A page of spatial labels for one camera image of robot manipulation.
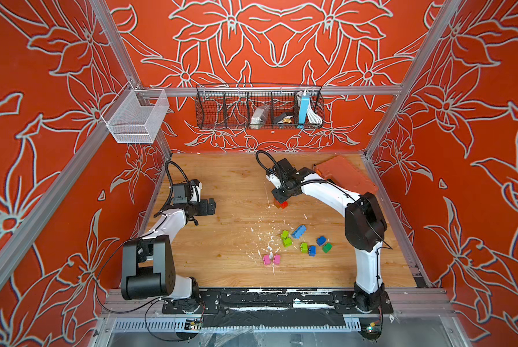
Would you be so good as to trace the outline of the small red lego brick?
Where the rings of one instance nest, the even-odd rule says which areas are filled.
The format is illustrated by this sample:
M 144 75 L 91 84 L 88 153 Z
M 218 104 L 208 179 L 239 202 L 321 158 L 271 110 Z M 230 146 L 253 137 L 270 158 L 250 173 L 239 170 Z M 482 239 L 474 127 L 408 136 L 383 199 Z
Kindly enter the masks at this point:
M 288 202 L 279 202 L 277 200 L 274 200 L 273 203 L 277 208 L 280 209 L 285 209 L 288 206 Z

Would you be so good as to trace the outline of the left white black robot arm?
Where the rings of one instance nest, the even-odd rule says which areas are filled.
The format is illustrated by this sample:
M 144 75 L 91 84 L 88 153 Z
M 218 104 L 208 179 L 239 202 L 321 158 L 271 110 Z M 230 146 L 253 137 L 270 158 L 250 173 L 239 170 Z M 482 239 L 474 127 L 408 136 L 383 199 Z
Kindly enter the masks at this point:
M 214 215 L 217 204 L 203 198 L 202 184 L 189 179 L 172 160 L 165 163 L 169 195 L 154 217 L 158 221 L 135 240 L 123 244 L 121 294 L 125 300 L 165 298 L 201 303 L 197 280 L 176 274 L 172 242 L 189 222 Z

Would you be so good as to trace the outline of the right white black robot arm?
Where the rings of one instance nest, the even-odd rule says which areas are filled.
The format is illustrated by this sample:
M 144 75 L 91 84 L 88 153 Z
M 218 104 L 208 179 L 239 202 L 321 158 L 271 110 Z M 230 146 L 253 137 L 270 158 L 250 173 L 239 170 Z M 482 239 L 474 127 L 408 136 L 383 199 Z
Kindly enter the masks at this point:
M 349 191 L 308 168 L 297 170 L 285 158 L 275 160 L 264 150 L 257 151 L 255 157 L 265 170 L 266 179 L 274 186 L 272 194 L 277 202 L 307 195 L 344 217 L 344 235 L 355 251 L 356 308 L 361 312 L 371 312 L 380 307 L 385 293 L 380 258 L 388 225 L 376 196 L 371 192 Z

